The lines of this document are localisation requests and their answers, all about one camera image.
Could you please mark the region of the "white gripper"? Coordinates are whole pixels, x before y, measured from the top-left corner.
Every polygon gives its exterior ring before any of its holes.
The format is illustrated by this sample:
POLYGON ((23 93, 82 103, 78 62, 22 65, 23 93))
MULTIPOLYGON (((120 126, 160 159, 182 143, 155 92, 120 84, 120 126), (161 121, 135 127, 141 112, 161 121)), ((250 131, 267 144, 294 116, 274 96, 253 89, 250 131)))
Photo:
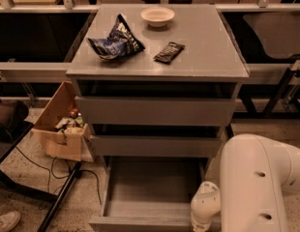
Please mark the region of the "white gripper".
POLYGON ((218 186, 204 181, 191 201, 191 224, 194 232, 210 229, 213 217, 221 210, 221 193, 218 186))

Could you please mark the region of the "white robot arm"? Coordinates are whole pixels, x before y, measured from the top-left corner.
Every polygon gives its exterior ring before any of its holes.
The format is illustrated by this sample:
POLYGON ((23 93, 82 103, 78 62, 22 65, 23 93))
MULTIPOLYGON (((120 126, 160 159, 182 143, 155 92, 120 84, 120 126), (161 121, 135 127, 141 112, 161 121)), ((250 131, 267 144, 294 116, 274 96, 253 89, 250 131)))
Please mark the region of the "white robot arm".
POLYGON ((221 232, 288 232, 284 193, 300 192, 300 149, 255 134, 224 145, 220 183, 203 182, 191 201, 194 232, 210 229, 221 215, 221 232))

